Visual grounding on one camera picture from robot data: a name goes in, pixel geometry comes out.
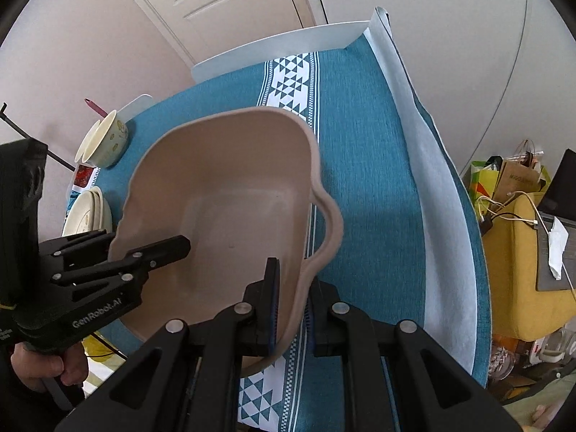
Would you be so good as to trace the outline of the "person's left hand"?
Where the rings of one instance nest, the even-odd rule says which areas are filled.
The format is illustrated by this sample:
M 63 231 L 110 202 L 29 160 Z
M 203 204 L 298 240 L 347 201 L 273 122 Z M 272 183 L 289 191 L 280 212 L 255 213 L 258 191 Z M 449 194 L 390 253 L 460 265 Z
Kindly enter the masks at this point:
M 18 343 L 11 355 L 15 375 L 29 389 L 43 391 L 45 378 L 59 377 L 63 385 L 81 385 L 88 376 L 89 365 L 83 344 L 78 342 L 62 355 L 44 355 Z

